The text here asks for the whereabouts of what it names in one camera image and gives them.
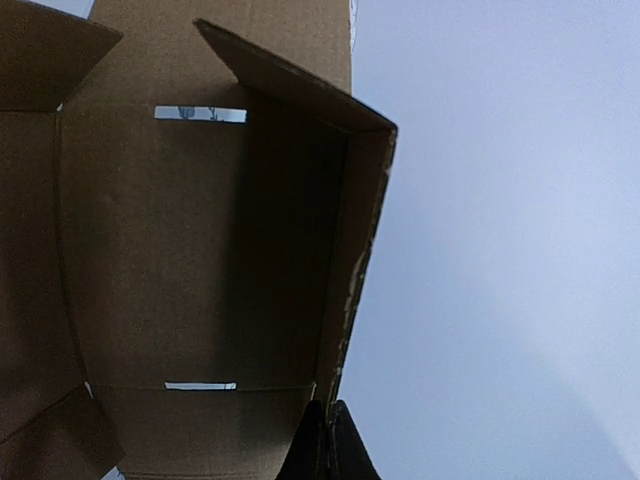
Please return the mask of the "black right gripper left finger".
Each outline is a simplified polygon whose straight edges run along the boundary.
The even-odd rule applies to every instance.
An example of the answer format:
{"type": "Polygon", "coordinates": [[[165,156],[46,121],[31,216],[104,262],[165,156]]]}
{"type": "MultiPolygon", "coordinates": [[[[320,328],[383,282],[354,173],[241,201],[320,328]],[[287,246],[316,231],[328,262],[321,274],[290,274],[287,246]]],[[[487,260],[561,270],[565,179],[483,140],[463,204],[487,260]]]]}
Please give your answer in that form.
{"type": "Polygon", "coordinates": [[[276,480],[326,479],[326,420],[320,401],[305,407],[276,480]]]}

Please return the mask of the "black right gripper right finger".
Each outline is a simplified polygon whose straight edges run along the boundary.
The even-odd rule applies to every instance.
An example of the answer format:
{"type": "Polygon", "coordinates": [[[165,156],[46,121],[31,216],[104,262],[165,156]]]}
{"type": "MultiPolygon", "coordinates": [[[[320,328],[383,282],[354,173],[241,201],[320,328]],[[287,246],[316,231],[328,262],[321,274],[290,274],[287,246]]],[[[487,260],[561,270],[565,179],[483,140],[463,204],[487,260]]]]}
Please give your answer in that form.
{"type": "Polygon", "coordinates": [[[343,400],[334,405],[328,442],[329,479],[381,480],[343,400]]]}

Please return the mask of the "brown cardboard box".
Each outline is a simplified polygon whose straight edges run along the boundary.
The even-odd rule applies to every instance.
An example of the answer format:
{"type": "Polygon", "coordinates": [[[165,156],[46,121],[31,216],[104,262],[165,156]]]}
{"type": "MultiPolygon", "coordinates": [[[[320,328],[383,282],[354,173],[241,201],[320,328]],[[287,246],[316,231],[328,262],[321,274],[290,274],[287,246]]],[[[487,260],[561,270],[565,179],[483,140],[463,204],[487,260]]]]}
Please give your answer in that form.
{"type": "Polygon", "coordinates": [[[349,1],[1,5],[1,475],[275,479],[328,426],[397,126],[349,1]]]}

